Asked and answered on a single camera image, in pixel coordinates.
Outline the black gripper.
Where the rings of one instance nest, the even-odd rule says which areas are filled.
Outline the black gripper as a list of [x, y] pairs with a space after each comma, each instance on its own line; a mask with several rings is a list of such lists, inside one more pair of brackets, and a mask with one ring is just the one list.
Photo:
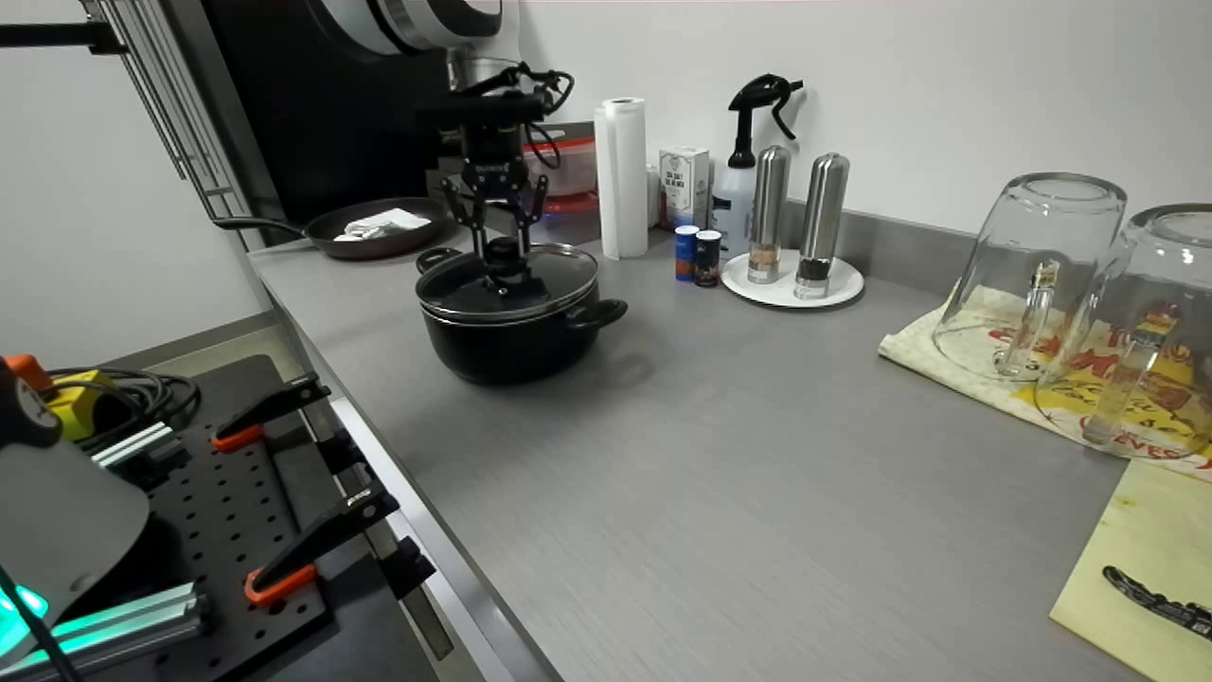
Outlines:
[[[530, 227], [544, 216], [548, 198], [548, 179], [536, 173], [530, 181], [521, 150], [530, 131], [568, 101], [570, 88], [570, 71], [517, 61], [419, 107], [419, 122], [458, 148], [461, 186], [488, 205], [514, 199], [517, 251], [535, 247]], [[443, 181], [448, 212], [469, 232], [469, 253], [486, 256], [486, 212], [469, 193], [449, 179]]]

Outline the grey robot base cover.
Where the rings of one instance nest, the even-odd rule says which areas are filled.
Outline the grey robot base cover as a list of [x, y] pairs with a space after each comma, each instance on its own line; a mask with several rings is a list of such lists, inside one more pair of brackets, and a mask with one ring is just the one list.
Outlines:
[[0, 369], [0, 568], [60, 624], [127, 600], [121, 568], [151, 500], [79, 450], [40, 393]]

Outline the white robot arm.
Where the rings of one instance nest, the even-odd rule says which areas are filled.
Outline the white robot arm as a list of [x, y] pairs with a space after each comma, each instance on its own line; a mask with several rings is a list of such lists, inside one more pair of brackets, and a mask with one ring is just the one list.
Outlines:
[[517, 58], [512, 0], [318, 0], [322, 14], [370, 58], [439, 58], [448, 82], [415, 101], [458, 172], [443, 179], [443, 205], [486, 251], [486, 212], [514, 220], [514, 247], [530, 251], [530, 225], [544, 210], [544, 179], [525, 172], [525, 148], [574, 79]]

